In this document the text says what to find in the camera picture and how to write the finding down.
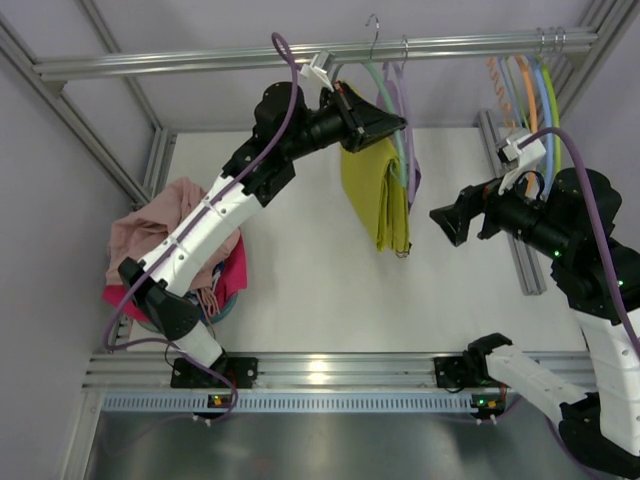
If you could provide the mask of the yellow trousers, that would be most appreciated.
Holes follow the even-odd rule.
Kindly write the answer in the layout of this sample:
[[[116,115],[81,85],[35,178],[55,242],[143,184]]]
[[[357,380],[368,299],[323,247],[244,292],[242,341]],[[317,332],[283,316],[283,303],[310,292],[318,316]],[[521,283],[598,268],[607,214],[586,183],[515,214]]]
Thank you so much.
[[[400,166],[389,138],[358,153],[340,150],[343,191],[373,246],[404,257],[411,242],[408,192],[396,178]]]

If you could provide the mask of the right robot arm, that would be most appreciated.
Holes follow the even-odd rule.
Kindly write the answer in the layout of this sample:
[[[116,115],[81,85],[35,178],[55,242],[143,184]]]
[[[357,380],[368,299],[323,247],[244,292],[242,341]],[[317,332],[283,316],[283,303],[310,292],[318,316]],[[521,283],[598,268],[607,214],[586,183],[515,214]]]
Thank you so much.
[[[639,355],[615,310],[597,237],[575,169],[562,170],[546,200],[520,189],[498,192],[497,180],[464,188],[456,201],[430,211],[454,245],[481,216],[482,240],[505,232],[551,260],[551,277],[576,312],[587,342],[596,390],[570,384],[493,333],[468,344],[468,379],[514,388],[556,427],[582,465],[611,475],[639,476]]]

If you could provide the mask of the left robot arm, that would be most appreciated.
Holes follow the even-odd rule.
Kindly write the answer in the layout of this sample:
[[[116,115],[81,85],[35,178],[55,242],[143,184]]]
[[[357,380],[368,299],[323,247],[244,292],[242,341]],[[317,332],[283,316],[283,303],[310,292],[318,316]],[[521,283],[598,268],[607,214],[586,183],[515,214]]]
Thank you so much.
[[[200,205],[157,247],[118,267],[125,301],[191,361],[213,371],[221,371],[226,352],[185,297],[205,263],[294,179],[296,160],[333,144],[358,153],[407,125],[341,81],[322,88],[317,109],[306,105],[297,84],[273,84],[255,107],[254,119],[251,137],[223,166]]]

